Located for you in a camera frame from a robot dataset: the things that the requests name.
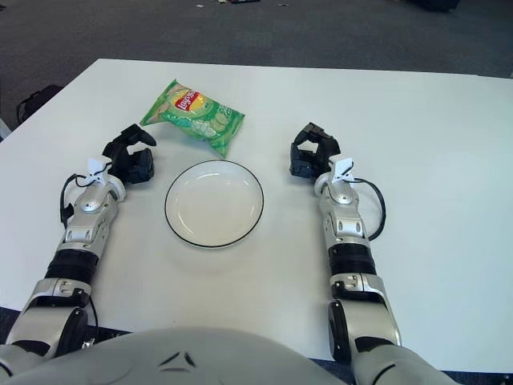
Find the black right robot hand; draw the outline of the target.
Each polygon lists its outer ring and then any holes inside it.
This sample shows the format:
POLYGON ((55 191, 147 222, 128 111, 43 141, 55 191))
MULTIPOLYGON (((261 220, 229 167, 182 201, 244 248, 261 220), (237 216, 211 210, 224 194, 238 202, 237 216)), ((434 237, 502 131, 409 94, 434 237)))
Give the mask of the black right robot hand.
POLYGON ((290 166, 292 176, 311 179, 329 172, 329 158, 341 153, 338 142, 323 128, 308 123, 290 145, 290 166), (306 141, 317 145, 315 151, 299 149, 306 141))

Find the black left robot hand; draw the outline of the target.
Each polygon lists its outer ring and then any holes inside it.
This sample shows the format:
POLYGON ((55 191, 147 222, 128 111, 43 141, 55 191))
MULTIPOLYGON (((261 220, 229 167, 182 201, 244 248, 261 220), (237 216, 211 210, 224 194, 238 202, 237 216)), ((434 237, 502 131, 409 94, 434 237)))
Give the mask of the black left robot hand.
POLYGON ((143 143, 156 146, 156 140, 139 125, 132 124, 121 131, 109 142, 102 155, 109 158, 111 167, 108 173, 120 179, 124 184, 139 184, 149 181, 155 173, 153 156, 150 148, 130 153, 128 148, 143 143))

